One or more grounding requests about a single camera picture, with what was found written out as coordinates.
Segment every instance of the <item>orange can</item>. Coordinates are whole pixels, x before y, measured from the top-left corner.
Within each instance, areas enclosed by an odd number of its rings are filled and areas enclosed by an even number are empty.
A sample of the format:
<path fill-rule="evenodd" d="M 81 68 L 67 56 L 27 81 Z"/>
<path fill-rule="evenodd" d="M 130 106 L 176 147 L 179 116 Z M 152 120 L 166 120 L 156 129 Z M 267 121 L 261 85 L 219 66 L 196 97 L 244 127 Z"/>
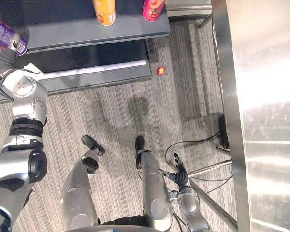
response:
<path fill-rule="evenodd" d="M 99 23 L 109 26 L 115 22 L 115 0 L 93 0 L 93 5 Z"/>

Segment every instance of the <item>pink can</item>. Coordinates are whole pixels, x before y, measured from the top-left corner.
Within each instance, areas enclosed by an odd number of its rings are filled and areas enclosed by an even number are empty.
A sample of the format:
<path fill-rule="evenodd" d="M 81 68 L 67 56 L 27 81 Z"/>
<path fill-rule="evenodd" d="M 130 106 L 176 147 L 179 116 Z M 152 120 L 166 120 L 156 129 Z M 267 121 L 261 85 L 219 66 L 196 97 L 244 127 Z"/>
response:
<path fill-rule="evenodd" d="M 165 0 L 145 0 L 143 5 L 143 17 L 149 22 L 155 22 L 159 18 L 164 7 Z"/>

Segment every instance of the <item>white label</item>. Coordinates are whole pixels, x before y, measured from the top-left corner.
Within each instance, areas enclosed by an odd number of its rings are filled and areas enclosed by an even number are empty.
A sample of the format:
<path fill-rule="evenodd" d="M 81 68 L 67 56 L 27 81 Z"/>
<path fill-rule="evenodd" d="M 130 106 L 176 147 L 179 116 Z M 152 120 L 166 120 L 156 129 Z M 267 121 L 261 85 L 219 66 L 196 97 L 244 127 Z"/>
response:
<path fill-rule="evenodd" d="M 115 13 L 110 16 L 110 23 L 115 21 Z"/>
<path fill-rule="evenodd" d="M 19 53 L 22 53 L 24 50 L 25 50 L 25 46 L 22 45 L 21 43 L 18 43 L 17 51 L 18 51 Z"/>

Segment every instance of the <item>floor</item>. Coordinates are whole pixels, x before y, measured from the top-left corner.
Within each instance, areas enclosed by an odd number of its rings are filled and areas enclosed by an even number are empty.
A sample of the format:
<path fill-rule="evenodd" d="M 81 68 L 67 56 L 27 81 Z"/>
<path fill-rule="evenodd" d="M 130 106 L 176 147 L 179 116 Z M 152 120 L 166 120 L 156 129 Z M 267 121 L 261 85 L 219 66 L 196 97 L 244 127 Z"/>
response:
<path fill-rule="evenodd" d="M 213 52 L 211 25 L 198 30 L 197 21 L 171 23 L 168 38 L 147 40 L 153 73 L 160 65 L 166 75 L 150 81 L 91 88 L 49 96 L 44 151 L 48 174 L 34 186 L 35 194 L 22 210 L 14 232 L 63 230 L 61 189 L 72 164 L 86 147 L 80 137 L 88 134 L 106 152 L 90 179 L 98 216 L 102 222 L 142 214 L 141 180 L 134 160 L 134 138 L 143 135 L 161 168 L 172 171 L 164 152 L 175 142 L 206 138 L 218 131 L 223 112 Z M 11 123 L 11 104 L 0 104 L 0 147 Z M 176 145 L 188 171 L 229 159 L 215 149 L 218 139 L 202 144 Z M 230 166 L 202 174 L 205 179 L 230 176 Z M 209 191 L 222 182 L 196 182 Z M 176 186 L 167 181 L 169 189 Z M 236 219 L 232 179 L 209 194 Z M 231 231 L 201 202 L 201 210 L 213 231 Z M 172 232 L 179 231 L 174 220 Z"/>

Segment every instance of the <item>purple spray can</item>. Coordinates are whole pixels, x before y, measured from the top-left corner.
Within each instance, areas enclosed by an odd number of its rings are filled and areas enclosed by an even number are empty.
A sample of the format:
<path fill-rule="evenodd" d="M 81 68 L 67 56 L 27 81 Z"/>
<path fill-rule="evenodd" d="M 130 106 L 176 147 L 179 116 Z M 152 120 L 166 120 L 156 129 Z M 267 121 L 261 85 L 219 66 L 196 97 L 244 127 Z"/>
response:
<path fill-rule="evenodd" d="M 5 50 L 10 43 L 11 37 L 15 32 L 6 24 L 0 21 L 0 48 Z M 20 43 L 16 49 L 16 56 L 21 56 L 27 51 L 27 43 L 24 39 L 20 39 Z"/>

